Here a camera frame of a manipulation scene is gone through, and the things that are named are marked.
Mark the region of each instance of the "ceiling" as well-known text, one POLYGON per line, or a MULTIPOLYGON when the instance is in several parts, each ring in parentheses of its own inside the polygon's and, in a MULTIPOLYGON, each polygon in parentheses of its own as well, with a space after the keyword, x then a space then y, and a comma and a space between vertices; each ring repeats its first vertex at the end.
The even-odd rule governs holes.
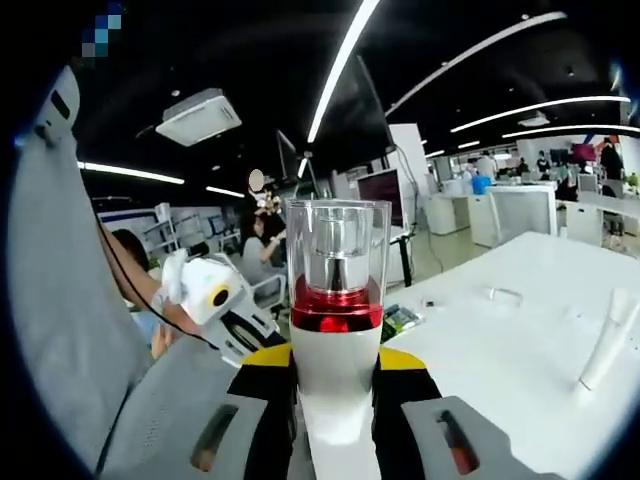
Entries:
MULTIPOLYGON (((556 11, 563 3, 381 0, 355 53, 364 59, 387 110, 442 62, 521 22, 524 14, 556 11)), ((205 192, 206 185, 245 191, 252 168, 277 176, 274 131, 282 130, 300 151, 306 147, 324 81, 359 4, 123 2, 122 28, 110 33, 108 56, 76 58, 72 64, 82 95, 74 129, 79 157, 186 183, 84 172, 90 196, 216 205, 233 199, 205 192), (189 148, 155 133, 165 108, 206 87, 223 89, 242 127, 189 148), (221 168, 212 171, 217 165, 221 168)), ((450 130, 547 100, 611 94, 610 62, 591 40, 569 20, 525 30, 451 68, 388 121, 418 123, 427 152, 455 151, 473 140, 504 143, 502 134, 522 129, 516 123, 520 117, 457 134, 450 130)), ((620 107, 610 102, 558 106, 545 114, 551 125, 620 123, 620 107)), ((632 121, 637 123, 637 116, 632 121)))

